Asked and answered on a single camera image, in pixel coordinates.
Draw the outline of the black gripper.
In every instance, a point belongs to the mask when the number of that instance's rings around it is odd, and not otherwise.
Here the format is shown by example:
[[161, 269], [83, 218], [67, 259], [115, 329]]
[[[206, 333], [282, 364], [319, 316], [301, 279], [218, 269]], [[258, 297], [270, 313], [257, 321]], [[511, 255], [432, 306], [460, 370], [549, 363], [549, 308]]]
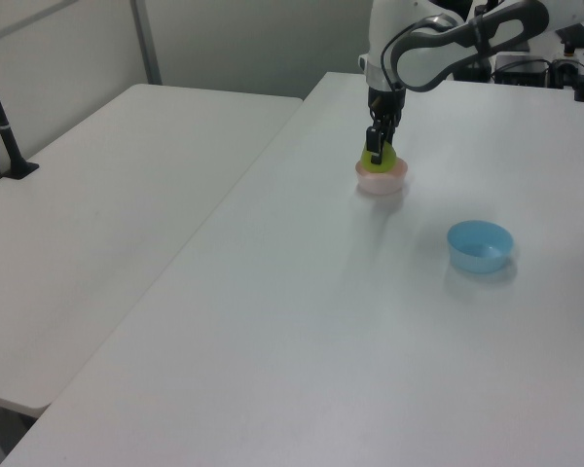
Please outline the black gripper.
[[382, 91], [368, 88], [368, 107], [372, 124], [366, 129], [366, 150], [370, 154], [371, 164], [381, 164], [383, 162], [383, 122], [384, 141], [392, 145], [404, 108], [404, 89]]

